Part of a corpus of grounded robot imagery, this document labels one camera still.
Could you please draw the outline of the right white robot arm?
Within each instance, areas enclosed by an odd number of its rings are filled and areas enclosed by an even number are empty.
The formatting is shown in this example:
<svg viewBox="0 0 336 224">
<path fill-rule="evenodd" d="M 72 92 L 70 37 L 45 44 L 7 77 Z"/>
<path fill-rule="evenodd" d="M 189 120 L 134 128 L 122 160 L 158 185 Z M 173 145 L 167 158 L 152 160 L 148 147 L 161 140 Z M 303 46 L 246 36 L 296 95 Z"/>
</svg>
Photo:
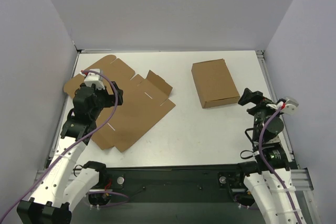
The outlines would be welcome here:
<svg viewBox="0 0 336 224">
<path fill-rule="evenodd" d="M 248 137 L 252 144 L 254 162 L 242 166 L 243 183 L 252 195 L 265 223 L 306 223 L 299 206 L 296 188 L 287 154 L 275 138 L 284 130 L 281 115 L 292 115 L 299 103 L 290 97 L 277 102 L 265 97 L 260 91 L 245 88 L 238 104 L 254 104 L 247 113 L 253 116 L 252 132 Z"/>
</svg>

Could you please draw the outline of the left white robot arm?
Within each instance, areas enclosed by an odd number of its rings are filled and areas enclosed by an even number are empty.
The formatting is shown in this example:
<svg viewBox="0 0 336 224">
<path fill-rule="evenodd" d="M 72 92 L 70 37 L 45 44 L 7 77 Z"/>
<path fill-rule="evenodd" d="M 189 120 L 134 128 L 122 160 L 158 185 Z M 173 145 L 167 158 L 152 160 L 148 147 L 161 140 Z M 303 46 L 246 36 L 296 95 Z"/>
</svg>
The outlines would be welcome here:
<svg viewBox="0 0 336 224">
<path fill-rule="evenodd" d="M 92 189 L 103 194 L 110 178 L 103 163 L 86 162 L 79 175 L 69 182 L 73 168 L 91 136 L 104 108 L 122 105 L 123 91 L 109 82 L 112 94 L 102 81 L 84 81 L 75 91 L 73 108 L 62 127 L 55 155 L 45 172 L 29 189 L 31 196 L 21 200 L 16 211 L 22 223 L 70 223 L 72 211 Z"/>
</svg>

